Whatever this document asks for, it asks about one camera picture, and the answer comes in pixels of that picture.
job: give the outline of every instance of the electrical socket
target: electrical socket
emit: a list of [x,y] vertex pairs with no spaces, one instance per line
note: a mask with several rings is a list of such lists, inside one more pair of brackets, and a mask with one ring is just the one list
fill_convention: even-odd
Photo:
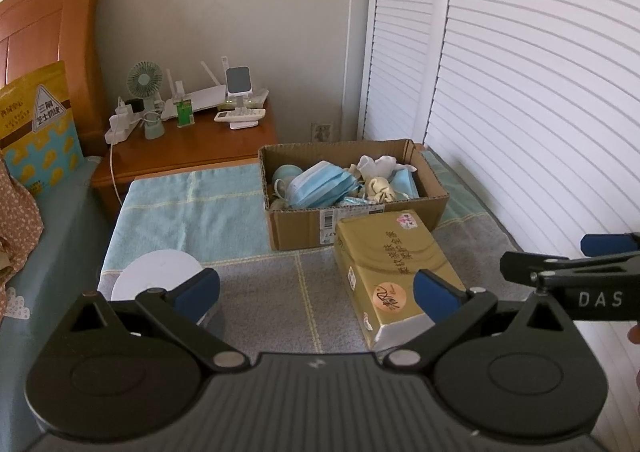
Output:
[[334,134],[333,123],[328,124],[311,124],[311,141],[312,142],[331,142]]

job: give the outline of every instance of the white remote control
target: white remote control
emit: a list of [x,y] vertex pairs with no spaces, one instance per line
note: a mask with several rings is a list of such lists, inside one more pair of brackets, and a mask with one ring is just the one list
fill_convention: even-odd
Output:
[[232,111],[220,111],[214,118],[216,122],[251,122],[264,118],[266,109],[236,108]]

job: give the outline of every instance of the wooden headboard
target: wooden headboard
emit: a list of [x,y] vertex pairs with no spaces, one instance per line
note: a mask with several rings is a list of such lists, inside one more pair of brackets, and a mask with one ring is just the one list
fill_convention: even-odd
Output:
[[69,100],[84,156],[102,156],[109,110],[95,49],[98,0],[0,2],[0,88],[65,61]]

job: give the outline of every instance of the wooden nightstand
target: wooden nightstand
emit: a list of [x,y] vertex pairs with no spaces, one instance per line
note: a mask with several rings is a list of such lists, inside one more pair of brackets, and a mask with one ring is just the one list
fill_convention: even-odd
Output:
[[[145,139],[140,125],[124,142],[113,147],[113,175],[122,196],[137,177],[158,172],[206,166],[212,163],[256,158],[263,145],[278,143],[273,113],[267,113],[257,127],[232,130],[226,122],[214,122],[215,109],[195,114],[195,124],[178,128],[177,119],[164,122],[164,135]],[[109,153],[91,178],[107,212],[115,219],[120,212],[109,167]]]

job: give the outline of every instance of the human hand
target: human hand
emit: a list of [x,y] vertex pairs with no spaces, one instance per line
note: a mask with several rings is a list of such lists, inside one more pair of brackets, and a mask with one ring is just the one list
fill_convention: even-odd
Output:
[[[626,334],[626,337],[632,344],[640,344],[640,323],[633,326],[629,330],[629,333]],[[636,375],[636,385],[640,390],[640,371],[638,371],[638,374]],[[638,414],[640,414],[640,405],[638,405]]]

